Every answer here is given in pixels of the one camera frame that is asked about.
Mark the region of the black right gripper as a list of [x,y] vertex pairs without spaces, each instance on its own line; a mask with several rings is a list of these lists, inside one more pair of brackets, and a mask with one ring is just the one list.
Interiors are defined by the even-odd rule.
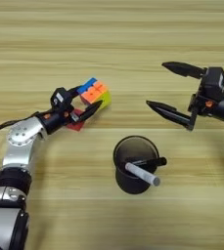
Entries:
[[[191,76],[201,79],[206,68],[200,68],[185,62],[164,62],[165,68],[184,77]],[[197,116],[208,116],[224,121],[224,94],[206,94],[198,92],[193,94],[188,107],[191,115],[179,112],[175,107],[159,102],[146,101],[146,104],[163,118],[182,125],[192,131],[195,127]]]

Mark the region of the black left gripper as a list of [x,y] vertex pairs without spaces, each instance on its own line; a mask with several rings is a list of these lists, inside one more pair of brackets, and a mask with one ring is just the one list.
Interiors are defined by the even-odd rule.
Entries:
[[[73,97],[79,96],[78,89],[81,85],[69,89],[67,92]],[[35,116],[39,119],[48,134],[53,134],[68,124],[78,124],[90,118],[101,106],[102,100],[90,104],[83,113],[77,115],[73,109],[49,109],[37,112]]]

